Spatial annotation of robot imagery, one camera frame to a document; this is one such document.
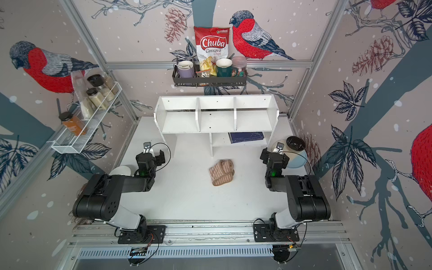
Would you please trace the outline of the white wooden bookshelf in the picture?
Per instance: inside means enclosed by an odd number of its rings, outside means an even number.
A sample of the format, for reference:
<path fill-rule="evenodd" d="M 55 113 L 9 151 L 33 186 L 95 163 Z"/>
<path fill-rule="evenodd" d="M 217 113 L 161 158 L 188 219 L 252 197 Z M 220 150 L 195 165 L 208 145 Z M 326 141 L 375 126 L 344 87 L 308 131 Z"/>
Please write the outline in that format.
<path fill-rule="evenodd" d="M 160 97 L 154 121 L 173 150 L 198 148 L 212 155 L 228 146 L 265 147 L 271 142 L 280 110 L 270 94 Z M 262 132 L 261 141 L 232 144 L 229 133 Z"/>

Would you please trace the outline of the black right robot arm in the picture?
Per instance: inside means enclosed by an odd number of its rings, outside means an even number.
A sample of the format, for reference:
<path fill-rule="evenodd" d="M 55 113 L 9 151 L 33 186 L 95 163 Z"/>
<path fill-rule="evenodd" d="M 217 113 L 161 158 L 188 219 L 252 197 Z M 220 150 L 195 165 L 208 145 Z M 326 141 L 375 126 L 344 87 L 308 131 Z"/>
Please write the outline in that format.
<path fill-rule="evenodd" d="M 285 193 L 288 207 L 273 213 L 263 225 L 253 226 L 256 242 L 296 242 L 299 241 L 297 228 L 301 224 L 330 219 L 330 205 L 315 175 L 283 175 L 282 170 L 289 162 L 285 153 L 264 148 L 260 160 L 267 166 L 266 187 L 272 192 Z"/>

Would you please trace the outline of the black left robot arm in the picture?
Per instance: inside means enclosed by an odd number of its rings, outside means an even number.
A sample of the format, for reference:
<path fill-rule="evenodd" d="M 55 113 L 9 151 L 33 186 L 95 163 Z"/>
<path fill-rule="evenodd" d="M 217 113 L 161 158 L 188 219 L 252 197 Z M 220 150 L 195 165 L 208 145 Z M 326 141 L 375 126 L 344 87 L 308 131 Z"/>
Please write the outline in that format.
<path fill-rule="evenodd" d="M 138 170 L 124 173 L 125 166 L 108 174 L 95 174 L 74 203 L 76 218 L 105 222 L 119 232 L 118 244 L 161 244 L 164 225 L 150 226 L 146 218 L 120 204 L 123 194 L 149 192 L 155 183 L 157 167 L 165 163 L 163 151 L 154 155 L 149 150 L 136 156 Z"/>

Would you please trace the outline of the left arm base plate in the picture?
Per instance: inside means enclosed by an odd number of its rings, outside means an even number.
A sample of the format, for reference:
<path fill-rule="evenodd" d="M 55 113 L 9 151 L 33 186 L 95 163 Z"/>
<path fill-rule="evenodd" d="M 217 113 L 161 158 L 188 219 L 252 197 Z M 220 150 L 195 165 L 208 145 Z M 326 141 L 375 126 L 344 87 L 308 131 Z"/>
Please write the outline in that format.
<path fill-rule="evenodd" d="M 121 231 L 118 244 L 162 244 L 165 233 L 165 225 L 147 225 L 146 229 L 138 228 L 134 231 Z"/>

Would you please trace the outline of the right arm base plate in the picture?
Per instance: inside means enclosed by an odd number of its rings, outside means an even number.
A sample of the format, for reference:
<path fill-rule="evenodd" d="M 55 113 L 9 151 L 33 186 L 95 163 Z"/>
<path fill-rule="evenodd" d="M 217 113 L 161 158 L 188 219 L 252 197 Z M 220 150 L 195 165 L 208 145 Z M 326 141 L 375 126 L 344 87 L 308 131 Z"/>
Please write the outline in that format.
<path fill-rule="evenodd" d="M 266 223 L 253 224 L 254 241 L 256 243 L 298 242 L 297 229 L 270 229 Z"/>

